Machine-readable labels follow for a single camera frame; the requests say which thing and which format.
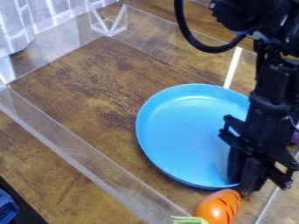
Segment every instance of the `blue plate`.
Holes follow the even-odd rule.
[[[223,87],[187,84],[155,94],[140,108],[135,131],[145,155],[185,185],[218,190],[227,182],[230,147],[218,134],[223,116],[244,120],[248,98]]]

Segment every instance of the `blue plastic plate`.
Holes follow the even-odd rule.
[[[135,130],[157,168],[189,186],[236,186],[227,182],[230,147],[218,134],[223,116],[244,120],[247,110],[244,95],[212,85],[180,85],[155,94],[140,108]]]

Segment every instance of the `wooden surface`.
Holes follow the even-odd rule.
[[[127,2],[173,20],[172,1]],[[207,14],[202,14],[200,22],[195,14],[189,16],[191,27],[203,29],[211,36],[227,38],[228,34],[219,31],[219,25],[207,16],[208,11],[200,11]],[[192,212],[208,192],[179,184],[157,171],[139,148],[135,120],[136,112],[152,94],[193,82],[207,81],[200,74],[185,73],[113,39],[100,38],[24,76],[12,88],[153,189]],[[4,114],[0,114],[0,131],[1,175],[48,222],[143,222]],[[236,223],[255,222],[272,190],[274,185],[267,183],[260,192],[243,200]]]

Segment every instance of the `wooden table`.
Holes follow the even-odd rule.
[[[173,21],[172,1],[125,2]],[[193,12],[188,18],[195,30],[223,40],[234,36],[214,22],[207,9],[195,3],[187,7]],[[250,49],[250,39],[243,47]],[[25,61],[25,52],[15,59]],[[12,89],[192,212],[208,192],[179,184],[159,172],[140,151],[135,120],[152,94],[193,82],[208,83],[113,39],[100,38],[15,81]],[[49,223],[144,223],[4,113],[0,132],[1,175]],[[267,183],[243,200],[236,223],[255,222],[274,188]]]

